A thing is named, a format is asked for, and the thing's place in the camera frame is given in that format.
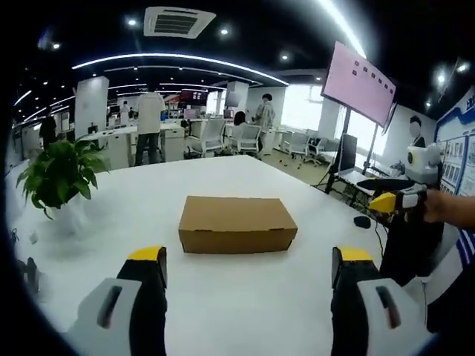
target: black pants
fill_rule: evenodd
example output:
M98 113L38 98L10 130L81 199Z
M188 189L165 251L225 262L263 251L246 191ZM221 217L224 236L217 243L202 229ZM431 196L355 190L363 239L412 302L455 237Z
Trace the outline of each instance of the black pants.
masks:
M148 145L148 161L158 163L157 160L157 146L158 146L158 133L143 133L139 135L137 141L137 152L135 153L135 166L142 165L143 151Z

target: person with dark hair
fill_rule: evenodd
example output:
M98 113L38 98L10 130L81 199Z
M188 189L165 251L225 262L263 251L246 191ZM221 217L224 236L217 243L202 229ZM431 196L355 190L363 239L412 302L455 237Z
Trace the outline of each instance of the person with dark hair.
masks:
M235 114L234 124L235 126L232 128L232 136L235 138L240 137L241 132L243 130L243 125L246 123L246 113L244 111L238 111Z
M419 117L414 115L410 118L409 121L409 132L412 137L414 137L414 141L411 144L412 146L425 148L425 140L424 137L421 136L421 127L422 122Z
M272 127L275 118L274 108L272 107L272 95L266 93L262 95L263 104L255 112L252 121L261 127L261 136L259 137L259 151L262 150L264 137L266 132Z
M43 148L46 150L50 144L56 142L56 122L51 115L47 115L39 128L39 136L43 138Z

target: green plant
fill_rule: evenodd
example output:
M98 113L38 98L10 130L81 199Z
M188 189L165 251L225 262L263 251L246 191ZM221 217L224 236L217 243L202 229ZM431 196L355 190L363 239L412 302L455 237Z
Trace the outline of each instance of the green plant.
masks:
M16 186L24 180L25 200L51 219L46 207L60 209L76 194L91 198L89 184L97 189L95 173L107 171L99 150L90 141L52 143L20 173Z

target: white pillar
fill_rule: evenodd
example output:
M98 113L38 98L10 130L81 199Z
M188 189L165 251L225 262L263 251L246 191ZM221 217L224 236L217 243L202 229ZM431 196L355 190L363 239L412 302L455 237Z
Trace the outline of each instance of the white pillar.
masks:
M78 83L74 111L76 138L87 135L88 127L92 122L97 125L99 131L105 129L108 88L109 79L104 76L82 80Z
M228 83L228 91L235 92L239 97L239 105L237 108L234 108L234 112L238 111L246 112L246 103L247 103L247 92L249 90L249 84L242 82L230 82Z

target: computer mouse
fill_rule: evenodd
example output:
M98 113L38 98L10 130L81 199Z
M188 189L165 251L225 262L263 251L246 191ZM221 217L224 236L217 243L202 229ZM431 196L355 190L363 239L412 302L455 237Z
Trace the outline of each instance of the computer mouse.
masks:
M370 228L371 227L371 220L369 217L355 217L353 222L359 228Z

